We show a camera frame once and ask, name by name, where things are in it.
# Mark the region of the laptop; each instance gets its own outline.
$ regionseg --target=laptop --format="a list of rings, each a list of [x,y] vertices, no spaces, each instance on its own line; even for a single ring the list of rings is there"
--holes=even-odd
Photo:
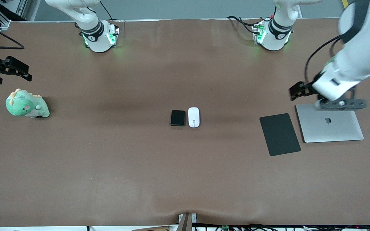
[[[305,143],[363,140],[355,111],[318,111],[314,104],[296,105]]]

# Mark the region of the table surface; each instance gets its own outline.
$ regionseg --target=table surface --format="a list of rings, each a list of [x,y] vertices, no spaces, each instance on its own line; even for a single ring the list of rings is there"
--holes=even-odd
[[[363,141],[302,142],[288,88],[337,35],[303,19],[277,52],[227,20],[128,22],[95,54],[73,23],[12,23],[33,81],[0,85],[0,226],[160,225],[182,212],[218,224],[370,224],[370,105]],[[0,44],[9,44],[0,38]],[[310,76],[329,59],[317,54]],[[16,88],[42,95],[49,118],[14,117]],[[370,78],[358,86],[370,104]],[[201,126],[172,127],[199,107]],[[270,156],[262,116],[289,113],[301,152]]]

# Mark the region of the smartphone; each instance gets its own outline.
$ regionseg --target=smartphone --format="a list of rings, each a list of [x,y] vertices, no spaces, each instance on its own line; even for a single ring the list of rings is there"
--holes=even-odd
[[[172,110],[171,126],[185,126],[185,111]]]

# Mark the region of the yellow tape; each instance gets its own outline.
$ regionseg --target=yellow tape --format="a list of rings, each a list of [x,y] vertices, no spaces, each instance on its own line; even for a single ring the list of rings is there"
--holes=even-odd
[[[348,7],[348,0],[342,0],[342,4],[344,8]]]

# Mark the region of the black cable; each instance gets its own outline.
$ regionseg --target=black cable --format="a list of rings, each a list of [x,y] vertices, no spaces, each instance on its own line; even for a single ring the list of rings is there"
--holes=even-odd
[[[109,11],[107,10],[107,8],[104,6],[104,4],[102,2],[100,2],[102,7],[105,9],[105,11],[108,13],[109,15],[109,20],[115,20],[114,18],[112,18],[112,16],[110,15]]]
[[[235,19],[236,21],[238,21],[238,22],[240,22],[240,23],[243,23],[243,24],[245,24],[245,25],[247,25],[247,26],[253,26],[253,25],[254,25],[254,23],[253,23],[253,24],[250,24],[250,23],[244,22],[244,21],[242,21],[242,19],[240,19],[240,18],[241,18],[241,17],[237,18],[237,17],[235,17],[235,16],[228,16],[228,17],[227,17],[227,19]]]
[[[270,229],[270,230],[272,230],[272,231],[278,231],[278,230],[276,230],[276,229],[274,229],[274,228],[271,228],[271,227],[269,227],[269,226],[267,226],[267,225],[260,225],[260,224],[251,224],[251,225],[248,225],[250,228],[255,228],[254,230],[257,230],[257,229],[260,229],[260,230],[262,230],[262,231],[268,231],[268,230],[266,230],[266,229]]]
[[[247,30],[247,31],[249,31],[249,32],[251,32],[251,33],[253,33],[253,34],[256,34],[256,35],[259,35],[260,33],[258,33],[258,32],[253,32],[253,31],[251,31],[247,26],[253,26],[253,25],[255,25],[255,24],[257,24],[257,23],[259,23],[259,22],[255,22],[255,23],[247,23],[247,22],[244,22],[243,20],[242,20],[242,18],[241,17],[235,17],[235,16],[228,16],[228,17],[226,17],[227,19],[235,19],[236,21],[238,21],[239,23],[242,23],[242,25],[245,27],[245,29]],[[270,19],[268,19],[268,20],[266,20],[266,19],[263,19],[262,17],[260,17],[260,19],[261,20],[263,20],[263,21],[265,21],[265,22],[269,22],[269,21],[271,21],[272,20],[272,18],[270,18]]]
[[[337,43],[337,42],[339,42],[340,40],[342,40],[342,38],[338,38],[337,40],[335,40],[335,42],[333,42],[333,44],[330,46],[330,48],[329,48],[329,55],[331,56],[331,57],[334,57],[335,56],[335,54],[333,53],[333,48],[335,47],[335,44]]]
[[[317,227],[317,226],[309,226],[308,227],[308,231],[343,231],[344,229],[346,228],[358,228],[358,229],[367,229],[370,231],[370,227],[368,226],[364,226],[364,225],[349,225],[349,226],[346,226],[346,227],[343,227],[343,228],[334,228],[334,227],[331,227],[331,226],[327,226],[327,227]]]
[[[20,44],[19,42],[15,41],[12,38],[10,38],[8,35],[2,34],[1,32],[0,32],[0,35],[4,36],[5,38],[9,39],[10,41],[13,41],[15,44],[17,44],[19,46],[19,47],[1,47],[0,46],[0,49],[22,50],[22,49],[25,48],[22,44]]]
[[[236,19],[238,22],[242,23],[242,25],[245,27],[245,29],[253,34],[259,35],[258,32],[251,31],[247,26],[253,26],[253,24],[249,24],[247,22],[244,22],[241,17],[237,18],[235,16],[229,16],[228,19]]]
[[[97,12],[95,12],[95,10],[93,10],[93,9],[91,9],[89,7],[87,7],[87,9],[90,10],[90,11],[92,11],[92,12],[94,12],[94,13],[97,13]]]
[[[316,51],[314,51],[314,53],[311,54],[311,56],[308,58],[308,60],[306,61],[306,64],[305,64],[305,69],[304,69],[304,78],[305,78],[305,83],[308,84],[309,83],[309,79],[308,79],[308,66],[309,66],[309,61],[311,60],[311,58],[318,52],[320,51],[323,47],[325,47],[326,45],[330,44],[331,42],[335,41],[336,39],[340,38],[340,35],[336,36],[335,38],[332,38],[331,40],[327,41],[326,43],[324,43],[322,46],[320,46],[319,48],[316,49]]]

